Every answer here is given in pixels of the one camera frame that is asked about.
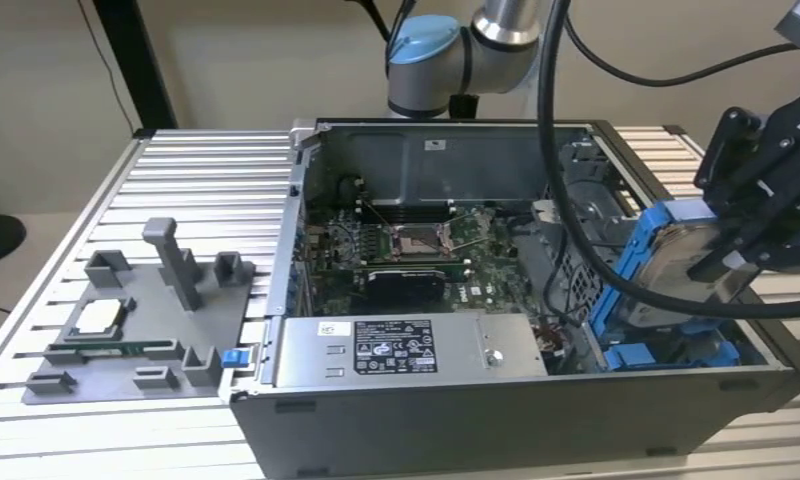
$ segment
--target beige wall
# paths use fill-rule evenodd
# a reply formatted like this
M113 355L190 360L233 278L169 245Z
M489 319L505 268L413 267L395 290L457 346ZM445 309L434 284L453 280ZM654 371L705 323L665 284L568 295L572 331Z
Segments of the beige wall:
M354 4L139 3L182 126L285 128L295 117L385 112L382 44ZM417 12L446 13L463 22L478 3L426 0ZM610 62L665 76L780 41L772 26L792 3L578 0L574 23ZM377 4L387 16L397 1ZM704 141L728 105L766 111L800 90L800 53L686 87L650 90L598 72L568 42L564 48L561 117L678 123ZM481 116L520 116L525 93L484 98ZM0 0L0 210L78 209L125 143L123 119L75 3Z

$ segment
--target metal case panel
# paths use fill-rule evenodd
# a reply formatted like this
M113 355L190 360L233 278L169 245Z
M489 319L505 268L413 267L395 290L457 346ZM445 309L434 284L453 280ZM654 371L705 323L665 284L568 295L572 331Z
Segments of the metal case panel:
M600 122L597 131L604 133L605 140L616 147L616 155L622 166L636 173L636 178L641 179L642 190L650 202L670 200L673 195L674 198L693 198L701 195L700 190L692 185L692 179L704 152L680 127L632 127L613 130L609 124ZM649 168L656 169L657 174L653 174ZM658 178L665 181L669 188L658 182ZM638 211L640 206L633 199L629 201ZM793 285L786 292L800 292L800 282L794 281L798 279L800 276L762 275L752 283L750 288L744 289L734 302L761 303L758 295L778 294L776 283ZM773 297L768 301L786 301L786 298ZM785 387L765 400L762 411L772 411L781 408L800 394L800 321L744 321L778 361L794 369L794 375L788 379Z
M700 152L686 136L670 134L661 127L617 130L628 144L620 140L618 151L653 172L645 170L636 178L652 182L660 179L677 198L696 195L692 177ZM163 209L185 222L178 240L193 242L191 248L213 242L207 251L249 249L249 260L258 264L259 276L254 279L249 321L243 324L239 344L249 346L261 340L274 256L274 249L266 249L263 242L274 243L279 221L279 216L270 217L266 209L273 208L271 198L283 195L287 187L286 138L286 132L161 131L155 140L165 144L154 142L157 145L139 155L138 161L133 160L133 154L138 155L137 143L130 145L0 331L0 478L51 478L71 472L82 477L78 465L91 463L98 479L263 478L227 405L218 399L28 407L20 404L22 388L12 382L22 381L38 368L40 359L27 353L39 351L39 346L54 339L58 330L53 328L65 323L69 303L75 302L82 292L77 287L82 287L85 262L77 255L102 248L101 243L106 243L107 248L130 249L137 261L149 257L135 248L141 220L131 219L149 209L157 210L157 214ZM696 149L690 153L685 151L686 144ZM756 280L753 289L768 302L788 301L789 297L800 296L800 276L766 275ZM776 391L770 406L762 406L761 411L778 408L796 397L781 410L740 417L688 457L617 459L467 474L466 478L578 475L581 479L608 480L800 479L800 320L786 321L784 326L781 322L761 324L770 330L760 334L772 339L782 361L797 369L792 381L798 381L796 384L789 381ZM243 380L237 376L234 385ZM577 411L580 407L564 411ZM525 419L533 419L528 412ZM251 421L246 426L270 429L273 424ZM533 426L533 436L554 435L548 427ZM289 454L298 447L285 448Z
M486 470L689 453L790 371L269 394L230 404L269 478Z
M339 171L359 174L377 204L541 198L545 173L529 124L373 120L319 125L327 178ZM586 125L558 126L557 142L585 134ZM306 190L334 185L314 178Z

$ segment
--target slotted aluminum surface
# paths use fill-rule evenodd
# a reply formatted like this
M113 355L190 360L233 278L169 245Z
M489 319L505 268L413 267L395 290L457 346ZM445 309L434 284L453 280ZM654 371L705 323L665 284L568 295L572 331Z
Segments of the slotted aluminum surface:
M697 195L690 178L700 150L689 139L660 127L618 131L673 194ZM42 349L67 319L90 252L119 248L131 261L151 261L139 240L142 221L151 215L178 220L178 241L199 259L218 250L239 250L255 262L241 343L259 339L289 172L286 145L286 132L175 131L158 132L127 150L0 332L0 479L262 478L218 399L27 407L18 382L40 362L24 354ZM768 302L798 299L800 276L765 275L754 288ZM800 339L800 320L786 325ZM800 396L776 413L737 419L686 458L418 478L636 476L800 479Z

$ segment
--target robotic arm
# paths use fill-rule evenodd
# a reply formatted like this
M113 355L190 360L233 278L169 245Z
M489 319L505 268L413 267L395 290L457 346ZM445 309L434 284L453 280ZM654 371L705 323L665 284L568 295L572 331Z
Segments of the robotic arm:
M454 18L409 18L387 53L393 114L431 118L450 95L502 93L524 79L537 54L538 0L486 0L469 27Z
M434 117L453 94L514 88L537 56L537 6L537 0L486 0L467 28L434 15L403 22L387 52L393 113ZM800 46L800 2L777 30ZM701 200L662 202L644 212L616 273L693 305L728 303L762 270L800 272L800 98L764 121L740 108L725 112L694 184ZM693 321L705 319L646 306L613 288L589 319L598 336L614 324Z

